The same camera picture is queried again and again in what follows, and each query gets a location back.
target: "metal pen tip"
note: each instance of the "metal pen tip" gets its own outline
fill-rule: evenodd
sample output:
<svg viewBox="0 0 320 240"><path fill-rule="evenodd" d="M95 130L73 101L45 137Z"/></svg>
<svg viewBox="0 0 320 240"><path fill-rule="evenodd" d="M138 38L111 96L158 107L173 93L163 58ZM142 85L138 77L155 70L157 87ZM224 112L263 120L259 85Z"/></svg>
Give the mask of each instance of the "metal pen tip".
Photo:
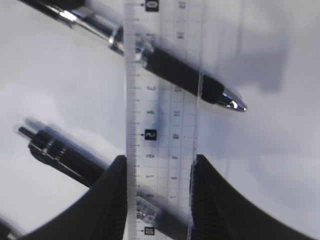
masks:
<svg viewBox="0 0 320 240"><path fill-rule="evenodd" d="M245 112L248 109L247 105L226 87L224 88L224 91L217 104L221 107L237 112Z"/></svg>

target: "transparent ruler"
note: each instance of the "transparent ruler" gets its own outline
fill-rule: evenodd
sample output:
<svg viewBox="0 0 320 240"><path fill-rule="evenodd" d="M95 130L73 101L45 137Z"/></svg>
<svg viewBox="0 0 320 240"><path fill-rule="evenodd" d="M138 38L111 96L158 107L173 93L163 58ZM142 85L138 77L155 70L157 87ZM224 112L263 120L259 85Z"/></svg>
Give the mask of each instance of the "transparent ruler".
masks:
<svg viewBox="0 0 320 240"><path fill-rule="evenodd" d="M203 0L124 2L128 237L186 240L199 100L146 70L141 52L156 46L198 69Z"/></svg>

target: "white background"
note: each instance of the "white background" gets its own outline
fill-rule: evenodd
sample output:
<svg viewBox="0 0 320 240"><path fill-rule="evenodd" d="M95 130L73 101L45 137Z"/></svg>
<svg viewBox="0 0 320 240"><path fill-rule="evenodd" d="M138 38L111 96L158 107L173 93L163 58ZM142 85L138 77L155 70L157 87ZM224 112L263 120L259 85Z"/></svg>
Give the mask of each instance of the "white background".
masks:
<svg viewBox="0 0 320 240"><path fill-rule="evenodd" d="M203 69L248 111L202 103L198 152L263 210L320 238L319 3L207 4ZM121 2L93 6L121 21ZM50 125L109 164L125 152L125 66L100 41L16 0L0 2L0 29L0 217L25 234L87 188L34 160L16 125Z"/></svg>

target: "pen grip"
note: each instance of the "pen grip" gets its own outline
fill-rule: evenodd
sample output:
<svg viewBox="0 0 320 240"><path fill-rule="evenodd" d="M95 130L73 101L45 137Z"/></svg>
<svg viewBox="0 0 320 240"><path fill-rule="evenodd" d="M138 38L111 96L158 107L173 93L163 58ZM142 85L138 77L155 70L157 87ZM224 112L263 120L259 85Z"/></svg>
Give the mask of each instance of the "pen grip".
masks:
<svg viewBox="0 0 320 240"><path fill-rule="evenodd" d="M144 52L144 68L158 77L177 85L197 96L200 73L164 50L155 47L153 52ZM214 78L204 75L201 98L211 104L218 102L224 86Z"/></svg>

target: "blurry pen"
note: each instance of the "blurry pen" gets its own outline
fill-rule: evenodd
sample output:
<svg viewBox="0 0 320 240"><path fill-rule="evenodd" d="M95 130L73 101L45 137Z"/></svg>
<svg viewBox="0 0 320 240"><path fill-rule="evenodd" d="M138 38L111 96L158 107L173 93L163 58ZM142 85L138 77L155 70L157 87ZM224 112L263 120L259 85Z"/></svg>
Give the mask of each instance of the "blurry pen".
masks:
<svg viewBox="0 0 320 240"><path fill-rule="evenodd" d="M123 55L123 28L86 6L85 0L19 0L47 16L60 21L71 28L80 26L104 39L110 49ZM136 61L147 71L158 77L198 95L199 71L154 46L144 39L136 41ZM214 78L202 76L202 100L210 104L245 112L246 104Z"/></svg>
<svg viewBox="0 0 320 240"><path fill-rule="evenodd" d="M28 148L35 159L88 188L91 188L106 170L81 154L72 144L66 144L44 130L33 132L21 126L18 132L29 139ZM145 194L138 193L136 218L173 240L186 240L188 225L146 198Z"/></svg>

